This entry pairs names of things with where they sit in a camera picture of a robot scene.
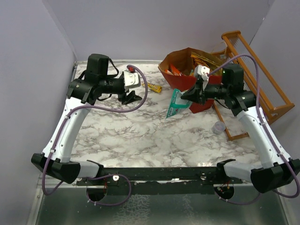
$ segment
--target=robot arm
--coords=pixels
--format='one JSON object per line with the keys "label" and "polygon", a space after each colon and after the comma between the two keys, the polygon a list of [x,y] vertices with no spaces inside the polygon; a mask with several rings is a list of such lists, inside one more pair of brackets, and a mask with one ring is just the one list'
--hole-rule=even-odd
{"label": "robot arm", "polygon": [[[234,116],[242,123],[258,151],[260,165],[240,163],[229,159],[218,164],[228,177],[235,177],[252,182],[261,193],[274,190],[289,184],[293,177],[279,154],[277,154],[269,136],[266,134],[256,110],[256,96],[251,91],[245,91],[244,71],[238,64],[228,64],[223,68],[222,84],[207,84],[206,68],[195,68],[197,81],[182,99],[204,104],[207,99],[223,99]],[[275,143],[280,146],[281,155],[286,158],[295,174],[300,171],[300,160],[292,160],[290,155],[280,145],[268,125],[260,108],[263,124],[271,134]]]}
{"label": "robot arm", "polygon": [[[142,99],[134,91],[127,95],[129,89],[141,85],[139,75],[127,71],[123,71],[119,78],[115,78],[117,75],[107,75],[109,61],[110,58],[105,55],[92,54],[88,59],[84,80],[75,79],[70,83],[64,111],[49,143],[41,154],[34,154],[31,158],[31,162],[40,171],[43,171],[47,158],[51,155],[47,174],[63,182],[72,183],[76,178],[95,177],[98,173],[101,165],[95,162],[70,161],[79,129],[91,110],[82,106],[94,105],[103,93],[118,94],[118,100],[124,105]],[[68,113],[77,107],[82,108],[68,118]],[[53,150],[53,142],[57,136],[59,138]]]}

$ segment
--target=yellow wrapper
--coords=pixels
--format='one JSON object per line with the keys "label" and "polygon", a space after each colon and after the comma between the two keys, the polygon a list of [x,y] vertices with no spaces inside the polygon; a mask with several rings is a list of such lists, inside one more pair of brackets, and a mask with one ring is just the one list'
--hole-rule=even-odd
{"label": "yellow wrapper", "polygon": [[160,93],[161,90],[162,90],[162,86],[159,86],[159,85],[155,85],[155,84],[152,84],[152,83],[147,83],[148,84],[148,88],[157,92],[157,93]]}

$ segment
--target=teal package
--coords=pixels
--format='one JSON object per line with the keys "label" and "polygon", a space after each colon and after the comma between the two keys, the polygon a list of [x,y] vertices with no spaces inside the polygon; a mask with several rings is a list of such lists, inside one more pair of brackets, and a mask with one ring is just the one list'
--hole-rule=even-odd
{"label": "teal package", "polygon": [[191,101],[180,98],[182,95],[183,92],[178,89],[174,89],[166,118],[174,116],[191,106]]}

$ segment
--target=white wall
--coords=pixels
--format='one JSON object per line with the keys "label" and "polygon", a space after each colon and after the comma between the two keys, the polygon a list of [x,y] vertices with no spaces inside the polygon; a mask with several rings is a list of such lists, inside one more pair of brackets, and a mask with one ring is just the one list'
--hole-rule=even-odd
{"label": "white wall", "polygon": [[221,34],[250,42],[274,0],[44,0],[78,60],[162,60],[186,47],[211,51]]}
{"label": "white wall", "polygon": [[[276,0],[251,47],[273,75],[295,107],[276,121],[272,128],[293,158],[300,158],[300,1]],[[295,184],[287,187],[295,193]],[[300,197],[289,200],[300,223]]]}
{"label": "white wall", "polygon": [[0,224],[23,225],[75,59],[41,0],[1,1],[0,34]]}

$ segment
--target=clear plastic container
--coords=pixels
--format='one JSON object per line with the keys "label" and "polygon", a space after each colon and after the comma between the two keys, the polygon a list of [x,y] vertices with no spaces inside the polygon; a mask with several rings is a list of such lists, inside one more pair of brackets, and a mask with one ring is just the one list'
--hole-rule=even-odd
{"label": "clear plastic container", "polygon": [[212,127],[212,132],[214,132],[215,134],[219,135],[222,132],[224,132],[225,129],[226,129],[225,123],[223,123],[221,121],[217,121],[215,123],[215,125]]}

